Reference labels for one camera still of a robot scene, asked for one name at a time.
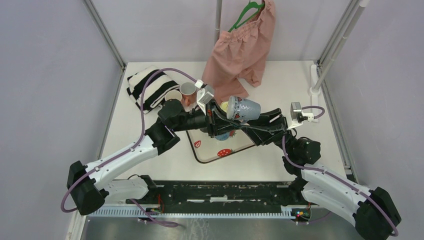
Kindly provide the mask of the bright blue mug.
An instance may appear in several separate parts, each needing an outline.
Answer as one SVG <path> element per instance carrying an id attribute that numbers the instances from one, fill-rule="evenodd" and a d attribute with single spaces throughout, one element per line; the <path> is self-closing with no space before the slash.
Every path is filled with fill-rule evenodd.
<path id="1" fill-rule="evenodd" d="M 230 137 L 230 132 L 226 132 L 220 135 L 215 136 L 214 138 L 218 141 L 225 141 Z"/>

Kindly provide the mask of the grey blue mug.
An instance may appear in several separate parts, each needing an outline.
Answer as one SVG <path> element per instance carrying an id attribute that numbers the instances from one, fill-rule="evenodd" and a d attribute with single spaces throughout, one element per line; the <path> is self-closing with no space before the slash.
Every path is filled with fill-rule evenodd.
<path id="1" fill-rule="evenodd" d="M 257 120 L 261 114 L 261 105 L 257 102 L 238 96 L 228 99 L 226 118 L 236 121 Z"/>

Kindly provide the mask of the strawberry print tray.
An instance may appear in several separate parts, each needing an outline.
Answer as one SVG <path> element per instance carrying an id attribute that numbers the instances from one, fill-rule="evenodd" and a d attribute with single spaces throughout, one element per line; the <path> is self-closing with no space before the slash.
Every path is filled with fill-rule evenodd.
<path id="1" fill-rule="evenodd" d="M 200 130 L 187 130 L 188 140 L 194 158 L 201 164 L 207 164 L 229 155 L 244 151 L 255 144 L 242 130 L 233 130 L 227 140 L 219 141 Z"/>

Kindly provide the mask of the floral salmon mug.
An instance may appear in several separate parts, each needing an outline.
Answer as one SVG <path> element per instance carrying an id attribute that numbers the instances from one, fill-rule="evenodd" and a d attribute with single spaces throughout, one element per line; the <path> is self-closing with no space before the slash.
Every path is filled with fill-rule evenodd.
<path id="1" fill-rule="evenodd" d="M 185 106 L 190 106 L 196 102 L 197 98 L 197 88 L 194 83 L 185 82 L 180 85 L 179 91 L 183 98 L 183 104 Z"/>

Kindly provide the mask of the plain pink tall mug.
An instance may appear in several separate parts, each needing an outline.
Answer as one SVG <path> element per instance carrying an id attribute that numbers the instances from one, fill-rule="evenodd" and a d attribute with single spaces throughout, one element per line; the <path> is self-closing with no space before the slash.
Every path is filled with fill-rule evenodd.
<path id="1" fill-rule="evenodd" d="M 165 101 L 177 100 L 180 103 L 183 103 L 183 95 L 178 90 L 170 90 L 169 92 L 165 94 L 164 100 Z"/>

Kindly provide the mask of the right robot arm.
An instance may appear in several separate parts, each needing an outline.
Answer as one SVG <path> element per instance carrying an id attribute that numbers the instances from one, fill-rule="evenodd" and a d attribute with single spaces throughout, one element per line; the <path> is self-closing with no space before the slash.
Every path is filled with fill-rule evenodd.
<path id="1" fill-rule="evenodd" d="M 242 123 L 242 130 L 259 145 L 275 144 L 283 151 L 283 163 L 296 185 L 289 189 L 289 199 L 295 204 L 304 201 L 314 203 L 351 223 L 365 240 L 386 240 L 397 237 L 397 226 L 402 218 L 390 196 L 381 187 L 370 189 L 319 164 L 320 142 L 308 137 L 296 138 L 291 130 L 304 121 L 320 118 L 325 109 L 312 106 L 320 113 L 305 113 L 305 108 L 291 111 L 292 123 L 288 124 L 278 108 L 267 113 L 235 114 Z"/>

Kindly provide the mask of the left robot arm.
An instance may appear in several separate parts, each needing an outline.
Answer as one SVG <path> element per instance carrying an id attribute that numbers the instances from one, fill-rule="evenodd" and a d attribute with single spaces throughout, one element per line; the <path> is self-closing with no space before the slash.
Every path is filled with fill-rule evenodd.
<path id="1" fill-rule="evenodd" d="M 114 183 L 115 178 L 173 148 L 180 141 L 176 132 L 204 130 L 215 137 L 244 127 L 246 124 L 241 117 L 231 118 L 214 100 L 207 103 L 206 111 L 186 111 L 176 99 L 168 100 L 159 110 L 156 122 L 149 128 L 142 128 L 138 140 L 105 158 L 87 164 L 78 160 L 70 165 L 61 210 L 64 213 L 77 211 L 85 216 L 98 210 L 107 200 L 140 199 L 151 204 L 157 198 L 157 190 L 146 180 Z"/>

